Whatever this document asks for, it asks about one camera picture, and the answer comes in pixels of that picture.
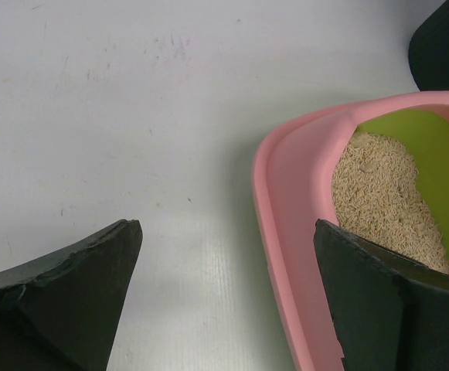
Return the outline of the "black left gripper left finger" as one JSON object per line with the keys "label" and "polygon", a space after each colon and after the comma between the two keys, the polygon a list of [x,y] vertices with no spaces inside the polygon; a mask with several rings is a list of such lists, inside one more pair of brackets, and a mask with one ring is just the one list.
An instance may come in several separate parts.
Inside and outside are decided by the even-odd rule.
{"label": "black left gripper left finger", "polygon": [[105,370],[142,244],[119,220],[0,272],[0,370]]}

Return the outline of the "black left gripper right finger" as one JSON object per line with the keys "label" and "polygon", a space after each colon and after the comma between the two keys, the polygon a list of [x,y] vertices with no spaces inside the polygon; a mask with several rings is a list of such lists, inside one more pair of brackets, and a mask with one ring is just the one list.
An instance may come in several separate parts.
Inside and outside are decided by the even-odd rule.
{"label": "black left gripper right finger", "polygon": [[314,247],[346,370],[449,370],[449,274],[315,224]]}

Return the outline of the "pink litter box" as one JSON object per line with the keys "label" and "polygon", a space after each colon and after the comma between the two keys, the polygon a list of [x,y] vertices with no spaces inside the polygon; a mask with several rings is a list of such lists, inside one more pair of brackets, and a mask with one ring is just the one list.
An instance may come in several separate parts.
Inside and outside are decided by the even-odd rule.
{"label": "pink litter box", "polygon": [[275,128],[253,164],[253,196],[274,295],[298,370],[342,369],[313,246],[319,219],[334,221],[334,168],[358,125],[394,111],[432,111],[449,122],[449,91],[340,104]]}

